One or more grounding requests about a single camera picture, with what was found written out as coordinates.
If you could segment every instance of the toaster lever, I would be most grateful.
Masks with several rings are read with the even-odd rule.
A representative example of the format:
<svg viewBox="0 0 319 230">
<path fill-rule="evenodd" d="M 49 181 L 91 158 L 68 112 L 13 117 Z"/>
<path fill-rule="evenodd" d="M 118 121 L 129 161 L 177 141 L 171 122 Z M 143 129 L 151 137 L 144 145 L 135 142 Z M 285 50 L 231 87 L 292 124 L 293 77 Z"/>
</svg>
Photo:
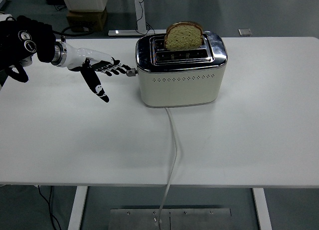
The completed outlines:
<svg viewBox="0 0 319 230">
<path fill-rule="evenodd" d="M 126 75 L 128 77 L 136 76 L 137 73 L 138 73 L 138 71 L 135 68 L 132 68 L 132 69 L 129 69 L 126 71 Z"/>
</svg>

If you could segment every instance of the table leg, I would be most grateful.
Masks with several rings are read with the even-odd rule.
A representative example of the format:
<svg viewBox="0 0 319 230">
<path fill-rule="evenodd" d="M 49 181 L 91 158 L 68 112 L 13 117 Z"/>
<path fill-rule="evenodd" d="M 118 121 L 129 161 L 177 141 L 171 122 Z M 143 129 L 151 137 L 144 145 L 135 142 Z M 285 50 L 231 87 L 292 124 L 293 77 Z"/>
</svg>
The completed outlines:
<svg viewBox="0 0 319 230">
<path fill-rule="evenodd" d="M 131 30 L 110 30 L 109 36 L 132 36 L 132 35 L 146 35 L 146 34 L 163 34 L 166 33 L 166 29 L 151 29 L 147 31 L 146 21 L 145 21 L 145 8 L 144 0 L 134 0 L 135 12 L 137 20 L 137 31 Z"/>
<path fill-rule="evenodd" d="M 77 186 L 68 230 L 80 230 L 88 186 Z"/>
<path fill-rule="evenodd" d="M 253 188 L 260 230 L 272 230 L 264 189 Z"/>
</svg>

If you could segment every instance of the toaster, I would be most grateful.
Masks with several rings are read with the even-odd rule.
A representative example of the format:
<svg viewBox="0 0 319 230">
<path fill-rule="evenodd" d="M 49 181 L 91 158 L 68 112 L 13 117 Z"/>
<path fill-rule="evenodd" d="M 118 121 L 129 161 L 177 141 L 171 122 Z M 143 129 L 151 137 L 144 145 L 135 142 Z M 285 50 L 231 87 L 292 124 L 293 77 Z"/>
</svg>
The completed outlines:
<svg viewBox="0 0 319 230">
<path fill-rule="evenodd" d="M 205 31 L 198 49 L 169 51 L 165 34 L 147 35 L 136 44 L 141 97 L 148 107 L 204 104 L 217 98 L 227 63 L 222 39 Z"/>
</svg>

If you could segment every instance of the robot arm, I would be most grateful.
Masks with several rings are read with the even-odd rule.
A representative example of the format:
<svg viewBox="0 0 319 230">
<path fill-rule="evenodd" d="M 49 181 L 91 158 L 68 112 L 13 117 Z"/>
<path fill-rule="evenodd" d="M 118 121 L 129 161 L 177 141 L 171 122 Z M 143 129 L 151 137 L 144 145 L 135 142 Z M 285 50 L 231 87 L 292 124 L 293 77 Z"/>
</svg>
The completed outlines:
<svg viewBox="0 0 319 230">
<path fill-rule="evenodd" d="M 91 49 L 76 49 L 63 41 L 55 41 L 52 27 L 47 24 L 19 16 L 0 21 L 0 71 L 20 81 L 27 82 L 28 76 L 23 67 L 32 63 L 31 57 L 37 53 L 41 62 L 51 63 L 57 67 L 67 67 L 81 72 L 89 88 L 105 102 L 105 94 L 96 72 L 108 76 L 112 74 L 135 72 L 135 69 L 122 65 L 110 55 Z"/>
</svg>

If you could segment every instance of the gray floor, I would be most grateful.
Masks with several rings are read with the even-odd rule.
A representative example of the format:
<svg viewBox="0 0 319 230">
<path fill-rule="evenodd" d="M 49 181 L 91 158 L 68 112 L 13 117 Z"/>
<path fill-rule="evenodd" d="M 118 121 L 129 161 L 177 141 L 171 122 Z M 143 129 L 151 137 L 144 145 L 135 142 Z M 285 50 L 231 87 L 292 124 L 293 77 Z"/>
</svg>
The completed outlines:
<svg viewBox="0 0 319 230">
<path fill-rule="evenodd" d="M 319 38 L 319 0 L 145 0 L 146 21 L 154 29 L 192 20 L 221 37 L 239 37 L 239 28 L 253 36 L 314 36 Z M 135 29 L 134 0 L 108 0 L 108 18 L 102 32 L 86 38 L 109 38 L 108 30 Z M 61 31 L 68 26 L 67 10 L 56 11 L 45 0 L 8 0 L 1 11 L 25 15 Z M 6 76 L 0 72 L 0 84 Z M 42 186 L 48 197 L 49 187 Z M 53 214 L 67 229 L 75 187 L 55 186 Z M 111 208 L 153 207 L 160 204 L 163 188 L 90 187 L 83 230 L 105 230 Z M 273 230 L 319 229 L 318 189 L 266 189 Z M 231 208 L 236 230 L 257 230 L 250 189 L 172 188 L 170 207 Z M 0 230 L 53 229 L 48 208 L 34 186 L 0 187 Z"/>
</svg>

